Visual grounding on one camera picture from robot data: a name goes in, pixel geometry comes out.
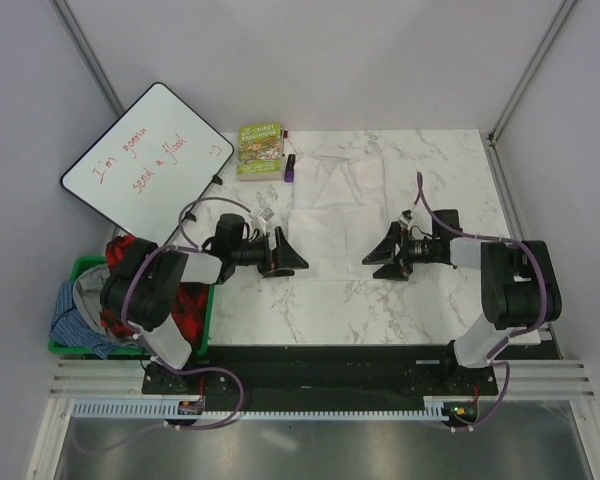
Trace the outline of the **white long sleeve shirt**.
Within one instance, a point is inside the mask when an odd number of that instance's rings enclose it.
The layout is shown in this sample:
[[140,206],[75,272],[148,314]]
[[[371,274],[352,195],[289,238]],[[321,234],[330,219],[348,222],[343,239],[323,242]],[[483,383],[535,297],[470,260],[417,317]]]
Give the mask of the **white long sleeve shirt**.
[[384,160],[361,150],[326,149],[295,164],[287,238],[309,264],[310,281],[365,281],[362,260],[389,227]]

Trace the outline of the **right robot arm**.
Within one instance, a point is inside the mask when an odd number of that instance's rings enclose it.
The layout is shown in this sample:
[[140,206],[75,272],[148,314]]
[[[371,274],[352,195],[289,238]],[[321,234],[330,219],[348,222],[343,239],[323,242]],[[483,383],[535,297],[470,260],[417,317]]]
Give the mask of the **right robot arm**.
[[404,211],[362,263],[379,267],[375,279],[392,281],[407,281],[417,264],[480,272],[482,313],[465,334],[449,342],[437,371],[440,386],[457,394],[473,383],[473,369],[490,366],[511,339],[556,321],[562,296],[545,242],[471,236],[462,230],[455,209],[430,216],[432,231],[417,238],[411,212]]

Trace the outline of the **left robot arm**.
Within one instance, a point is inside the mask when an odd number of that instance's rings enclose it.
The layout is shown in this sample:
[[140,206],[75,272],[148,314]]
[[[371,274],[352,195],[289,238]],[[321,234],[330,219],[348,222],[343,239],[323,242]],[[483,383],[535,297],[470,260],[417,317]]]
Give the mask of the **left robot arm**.
[[292,277],[309,263],[281,227],[267,231],[260,226],[250,232],[246,218],[224,213],[214,234],[199,247],[160,247],[133,238],[105,281],[100,303],[167,367],[165,382],[178,393],[188,393],[199,382],[198,367],[188,361],[206,321],[189,291],[222,285],[237,268],[247,266],[264,278],[276,278]]

